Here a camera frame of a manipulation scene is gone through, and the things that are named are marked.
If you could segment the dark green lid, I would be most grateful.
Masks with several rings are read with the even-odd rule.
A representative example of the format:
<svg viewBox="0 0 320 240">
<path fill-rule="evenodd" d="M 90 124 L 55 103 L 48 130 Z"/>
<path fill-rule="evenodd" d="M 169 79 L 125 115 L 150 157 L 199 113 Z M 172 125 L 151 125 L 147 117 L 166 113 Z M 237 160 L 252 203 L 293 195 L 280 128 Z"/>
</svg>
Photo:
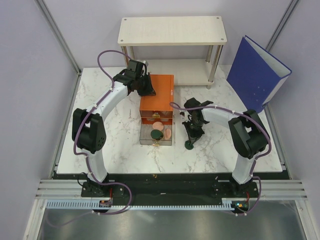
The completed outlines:
<svg viewBox="0 0 320 240">
<path fill-rule="evenodd" d="M 156 136 L 164 136 L 163 132 L 160 131 L 160 130 L 155 130 L 153 129 L 151 132 L 150 132 L 150 136 L 152 139 L 154 139 L 154 137 Z"/>
<path fill-rule="evenodd" d="M 190 142 L 190 141 L 185 141 L 184 143 L 184 147 L 187 149 L 187 150 L 192 150 L 194 148 L 194 145 Z"/>
</svg>

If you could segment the pink powder puff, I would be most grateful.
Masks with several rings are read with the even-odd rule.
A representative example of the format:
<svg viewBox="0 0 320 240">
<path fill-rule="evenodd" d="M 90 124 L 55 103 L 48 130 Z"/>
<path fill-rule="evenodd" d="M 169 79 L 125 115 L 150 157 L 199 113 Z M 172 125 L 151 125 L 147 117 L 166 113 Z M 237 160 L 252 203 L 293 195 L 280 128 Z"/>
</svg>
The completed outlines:
<svg viewBox="0 0 320 240">
<path fill-rule="evenodd" d="M 172 130 L 170 128 L 166 128 L 164 131 L 164 139 L 166 141 L 170 140 L 172 137 Z"/>
<path fill-rule="evenodd" d="M 160 121 L 156 121 L 152 124 L 152 128 L 154 130 L 159 130 L 159 131 L 162 131 L 164 129 L 164 124 Z"/>
</svg>

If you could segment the orange drawer box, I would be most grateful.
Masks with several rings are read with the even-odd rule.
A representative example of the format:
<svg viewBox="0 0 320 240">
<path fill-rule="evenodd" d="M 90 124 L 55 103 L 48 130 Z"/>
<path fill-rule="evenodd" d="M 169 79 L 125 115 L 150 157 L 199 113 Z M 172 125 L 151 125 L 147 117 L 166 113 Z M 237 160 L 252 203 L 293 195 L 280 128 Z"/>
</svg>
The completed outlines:
<svg viewBox="0 0 320 240">
<path fill-rule="evenodd" d="M 143 96 L 140 99 L 139 112 L 141 111 L 172 111 L 170 103 L 174 101 L 174 75 L 172 74 L 151 74 L 152 87 L 156 92 L 155 96 Z M 152 125 L 155 122 L 162 122 L 164 125 L 172 125 L 170 119 L 147 119 L 141 118 L 142 124 Z"/>
</svg>

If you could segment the gold round jar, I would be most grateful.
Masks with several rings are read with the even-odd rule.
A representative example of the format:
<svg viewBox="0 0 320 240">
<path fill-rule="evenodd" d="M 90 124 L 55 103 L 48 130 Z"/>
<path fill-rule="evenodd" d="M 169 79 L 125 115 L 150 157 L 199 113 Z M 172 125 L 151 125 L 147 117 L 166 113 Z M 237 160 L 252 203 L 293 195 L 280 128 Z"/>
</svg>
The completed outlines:
<svg viewBox="0 0 320 240">
<path fill-rule="evenodd" d="M 163 135 L 159 135 L 159 136 L 155 136 L 153 139 L 156 140 L 156 141 L 160 141 L 163 139 Z"/>
</svg>

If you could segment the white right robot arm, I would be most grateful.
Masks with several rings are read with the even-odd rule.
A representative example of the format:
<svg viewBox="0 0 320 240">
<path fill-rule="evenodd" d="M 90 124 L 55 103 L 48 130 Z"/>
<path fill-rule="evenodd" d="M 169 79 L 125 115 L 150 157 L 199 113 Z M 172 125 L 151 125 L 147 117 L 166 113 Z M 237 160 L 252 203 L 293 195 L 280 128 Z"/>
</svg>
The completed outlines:
<svg viewBox="0 0 320 240">
<path fill-rule="evenodd" d="M 247 191 L 246 183 L 253 177 L 257 160 L 268 155 L 272 148 L 271 138 L 259 115 L 253 109 L 238 113 L 209 100 L 201 103 L 194 97 L 185 102 L 184 109 L 188 112 L 188 120 L 182 123 L 188 136 L 184 144 L 187 150 L 192 150 L 205 134 L 203 125 L 213 122 L 229 129 L 238 154 L 229 191 L 235 197 L 242 196 Z"/>
</svg>

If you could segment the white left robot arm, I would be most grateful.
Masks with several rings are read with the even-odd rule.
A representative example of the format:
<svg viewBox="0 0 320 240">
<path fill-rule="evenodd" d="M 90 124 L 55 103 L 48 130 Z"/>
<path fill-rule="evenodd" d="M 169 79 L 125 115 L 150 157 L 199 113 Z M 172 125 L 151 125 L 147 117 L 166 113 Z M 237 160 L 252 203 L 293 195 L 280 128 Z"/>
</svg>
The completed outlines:
<svg viewBox="0 0 320 240">
<path fill-rule="evenodd" d="M 104 181 L 108 175 L 102 148 L 107 141 L 105 120 L 111 111 L 130 93 L 139 96 L 155 96 L 148 64 L 129 60 L 125 69 L 111 77 L 111 86 L 86 109 L 77 108 L 72 116 L 73 153 L 84 155 L 89 179 L 94 181 L 92 191 L 99 197 L 106 196 L 110 185 Z"/>
</svg>

